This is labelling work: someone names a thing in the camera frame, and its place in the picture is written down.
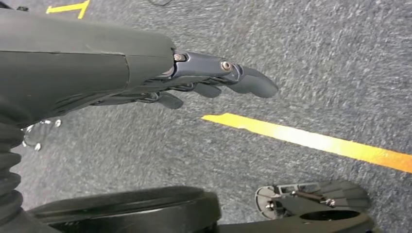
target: robotic arm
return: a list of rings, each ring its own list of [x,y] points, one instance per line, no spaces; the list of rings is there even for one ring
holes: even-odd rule
[[[262,73],[224,58],[177,50],[161,34],[38,16],[0,5],[0,232],[57,232],[21,208],[20,183],[9,169],[20,129],[89,105],[183,102],[168,90],[212,98],[219,86],[272,97]]]

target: wire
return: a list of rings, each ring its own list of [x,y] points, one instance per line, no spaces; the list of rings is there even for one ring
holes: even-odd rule
[[[155,5],[155,6],[167,6],[167,5],[169,5],[173,0],[169,0],[169,1],[167,1],[166,3],[156,3],[156,2],[154,2],[153,0],[146,0],[146,1],[150,2],[152,5]]]

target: silver screw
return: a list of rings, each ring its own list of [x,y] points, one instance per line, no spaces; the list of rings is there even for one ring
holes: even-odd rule
[[[231,71],[232,70],[232,63],[228,62],[228,61],[222,61],[220,62],[221,68],[224,71]]]
[[[186,56],[183,54],[175,54],[173,55],[173,58],[177,62],[184,62],[186,60]]]
[[[273,202],[269,202],[269,203],[265,206],[265,208],[272,210],[274,206],[275,206],[275,205],[273,204]]]
[[[40,144],[40,143],[37,143],[36,146],[34,147],[34,150],[35,150],[35,151],[41,150],[41,144]]]
[[[62,125],[62,120],[57,120],[55,123],[54,123],[54,126],[56,127],[56,128],[59,128],[60,126]]]

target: yellow line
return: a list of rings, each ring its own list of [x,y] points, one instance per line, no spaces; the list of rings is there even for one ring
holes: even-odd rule
[[[341,156],[412,173],[412,156],[408,154],[276,125],[230,113],[225,113],[220,116],[207,115],[203,116],[202,119],[238,129],[246,129],[254,133],[305,147],[327,151]]]
[[[58,6],[58,7],[49,6],[47,8],[46,14],[80,10],[79,16],[77,16],[77,18],[82,19],[85,16],[85,12],[86,12],[87,7],[89,6],[89,3],[90,3],[90,0],[86,0],[85,2],[82,2],[82,3],[66,5],[66,6]]]

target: orange tape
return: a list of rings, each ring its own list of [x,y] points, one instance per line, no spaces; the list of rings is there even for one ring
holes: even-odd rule
[[[237,129],[246,129],[254,133],[301,146],[412,173],[412,156],[408,154],[346,141],[318,133],[311,133],[287,126],[276,125],[230,113],[225,113],[220,116],[206,115],[203,116],[202,119]]]

